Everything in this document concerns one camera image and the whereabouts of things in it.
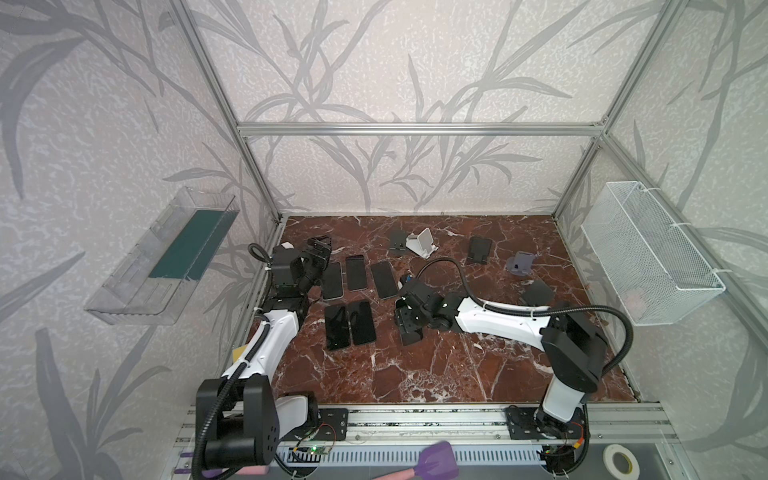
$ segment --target wall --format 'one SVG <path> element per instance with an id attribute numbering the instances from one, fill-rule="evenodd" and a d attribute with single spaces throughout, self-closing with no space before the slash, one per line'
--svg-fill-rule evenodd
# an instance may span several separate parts
<path id="1" fill-rule="evenodd" d="M 0 478 L 158 478 L 273 229 L 165 2 L 0 2 Z M 84 304 L 182 186 L 241 212 L 173 326 Z"/>
<path id="2" fill-rule="evenodd" d="M 595 122 L 663 2 L 189 4 L 240 122 Z M 250 140 L 281 209 L 368 214 L 549 214 L 586 145 Z"/>
<path id="3" fill-rule="evenodd" d="M 766 7 L 689 2 L 611 132 L 764 306 Z M 617 305 L 579 229 L 611 180 L 626 178 L 601 154 L 559 224 L 592 300 Z M 645 400 L 662 401 L 699 476 L 764 478 L 768 356 L 724 302 L 715 299 L 679 323 L 635 334 L 626 361 L 634 386 Z"/>

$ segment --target white wire mesh basket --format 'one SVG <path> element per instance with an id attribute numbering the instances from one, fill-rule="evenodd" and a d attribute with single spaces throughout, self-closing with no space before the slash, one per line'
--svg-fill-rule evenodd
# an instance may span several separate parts
<path id="1" fill-rule="evenodd" d="M 640 182 L 606 183 L 581 229 L 634 325 L 675 323 L 725 290 Z"/>

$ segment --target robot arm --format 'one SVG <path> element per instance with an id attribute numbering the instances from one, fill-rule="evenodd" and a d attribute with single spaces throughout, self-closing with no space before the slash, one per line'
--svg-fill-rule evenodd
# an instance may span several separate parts
<path id="1" fill-rule="evenodd" d="M 542 431 L 558 434 L 578 406 L 598 390 L 607 340 L 582 313 L 546 315 L 547 306 L 518 306 L 482 301 L 468 294 L 443 297 L 418 279 L 407 281 L 396 303 L 396 322 L 404 344 L 427 326 L 466 333 L 486 333 L 528 344 L 547 353 L 554 375 L 537 413 Z M 495 310 L 520 312 L 498 313 Z"/>
<path id="2" fill-rule="evenodd" d="M 271 258 L 254 254 L 269 265 L 262 321 L 240 358 L 220 378 L 204 380 L 197 390 L 195 480 L 203 478 L 203 470 L 269 465 L 288 432 L 317 427 L 312 399 L 293 395 L 275 400 L 270 387 L 280 359 L 306 318 L 307 293 L 328 266 L 330 238 L 310 238 L 307 243 L 304 251 L 289 244 L 278 246 Z M 240 401 L 242 415 L 223 414 Z"/>

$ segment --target pink handle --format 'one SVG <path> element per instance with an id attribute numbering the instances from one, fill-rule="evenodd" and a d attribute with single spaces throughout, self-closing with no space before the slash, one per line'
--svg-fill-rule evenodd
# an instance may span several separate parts
<path id="1" fill-rule="evenodd" d="M 237 471 L 237 475 L 266 475 L 270 471 L 268 465 L 253 465 L 250 467 L 242 467 Z"/>
<path id="2" fill-rule="evenodd" d="M 416 474 L 413 473 L 413 468 L 409 468 L 408 470 L 390 473 L 388 475 L 384 475 L 383 477 L 376 477 L 373 480 L 409 480 L 415 476 Z"/>

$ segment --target black smartphone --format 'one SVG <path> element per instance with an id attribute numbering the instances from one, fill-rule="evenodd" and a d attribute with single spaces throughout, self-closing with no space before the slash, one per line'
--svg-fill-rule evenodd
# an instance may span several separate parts
<path id="1" fill-rule="evenodd" d="M 368 300 L 349 304 L 349 325 L 352 328 L 352 341 L 355 345 L 365 345 L 376 341 L 376 328 L 373 325 L 371 303 Z"/>
<path id="2" fill-rule="evenodd" d="M 353 255 L 346 258 L 346 289 L 350 292 L 368 288 L 366 276 L 366 258 L 363 255 Z"/>
<path id="3" fill-rule="evenodd" d="M 341 263 L 329 263 L 323 272 L 323 300 L 334 300 L 344 295 L 341 281 Z"/>
<path id="4" fill-rule="evenodd" d="M 349 324 L 346 321 L 346 306 L 326 307 L 326 348 L 329 352 L 344 349 L 349 344 Z"/>
<path id="5" fill-rule="evenodd" d="M 384 300 L 397 295 L 397 283 L 392 275 L 392 265 L 388 261 L 384 260 L 371 265 L 371 276 L 380 299 Z"/>

